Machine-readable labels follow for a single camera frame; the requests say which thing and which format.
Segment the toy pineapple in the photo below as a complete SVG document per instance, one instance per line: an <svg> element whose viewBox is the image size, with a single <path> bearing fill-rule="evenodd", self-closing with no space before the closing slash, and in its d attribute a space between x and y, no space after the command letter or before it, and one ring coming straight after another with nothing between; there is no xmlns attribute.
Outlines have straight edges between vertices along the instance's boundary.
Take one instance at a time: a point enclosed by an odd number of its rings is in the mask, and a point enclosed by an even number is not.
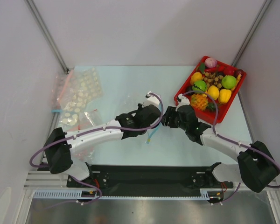
<svg viewBox="0 0 280 224"><path fill-rule="evenodd" d="M210 102L206 95L194 94L191 96L190 105L200 111L215 112L217 104Z"/></svg>

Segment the green toy watermelon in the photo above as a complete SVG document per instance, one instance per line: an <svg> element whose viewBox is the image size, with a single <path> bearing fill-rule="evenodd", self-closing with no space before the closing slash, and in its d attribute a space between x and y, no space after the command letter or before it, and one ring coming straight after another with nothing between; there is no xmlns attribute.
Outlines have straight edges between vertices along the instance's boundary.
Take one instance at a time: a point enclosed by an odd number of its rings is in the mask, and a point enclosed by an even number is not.
<svg viewBox="0 0 280 224"><path fill-rule="evenodd" d="M206 92L207 85L203 80L199 80L194 82L194 84L192 85L192 90Z"/></svg>

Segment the clear blue-zipper bag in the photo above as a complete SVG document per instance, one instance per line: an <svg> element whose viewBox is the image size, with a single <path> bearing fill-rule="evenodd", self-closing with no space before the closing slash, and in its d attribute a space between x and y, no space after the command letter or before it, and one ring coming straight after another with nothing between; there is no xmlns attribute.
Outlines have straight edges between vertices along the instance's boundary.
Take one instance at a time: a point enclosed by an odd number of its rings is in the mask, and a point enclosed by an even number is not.
<svg viewBox="0 0 280 224"><path fill-rule="evenodd" d="M143 129L150 127L160 118L161 105L157 94L149 92L144 103L138 104L138 109L129 113L123 113L115 118L123 128Z"/></svg>

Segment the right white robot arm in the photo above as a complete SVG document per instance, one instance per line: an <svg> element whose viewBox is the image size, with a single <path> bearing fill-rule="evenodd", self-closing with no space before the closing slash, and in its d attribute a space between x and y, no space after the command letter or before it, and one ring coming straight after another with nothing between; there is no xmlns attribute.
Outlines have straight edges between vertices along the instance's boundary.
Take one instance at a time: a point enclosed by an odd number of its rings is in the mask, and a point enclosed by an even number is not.
<svg viewBox="0 0 280 224"><path fill-rule="evenodd" d="M188 139L199 145L213 148L236 161L237 165L217 162L210 167L206 182L217 187L222 182L242 182L250 190L261 192L279 174L280 168L266 145L256 141L248 146L214 133L213 127L198 120L190 105L169 106L162 118L162 125L182 129Z"/></svg>

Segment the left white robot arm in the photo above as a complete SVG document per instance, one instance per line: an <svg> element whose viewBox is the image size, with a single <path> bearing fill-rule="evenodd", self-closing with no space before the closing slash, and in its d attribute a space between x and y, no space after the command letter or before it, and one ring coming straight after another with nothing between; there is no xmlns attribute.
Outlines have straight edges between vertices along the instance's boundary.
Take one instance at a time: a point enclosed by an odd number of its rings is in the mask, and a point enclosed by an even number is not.
<svg viewBox="0 0 280 224"><path fill-rule="evenodd" d="M85 129L84 132L65 132L61 127L54 129L45 143L50 173L67 174L77 179L82 186L90 186L93 183L90 165L74 154L108 141L143 135L160 116L161 109L158 106L138 105L136 111L123 113L104 125Z"/></svg>

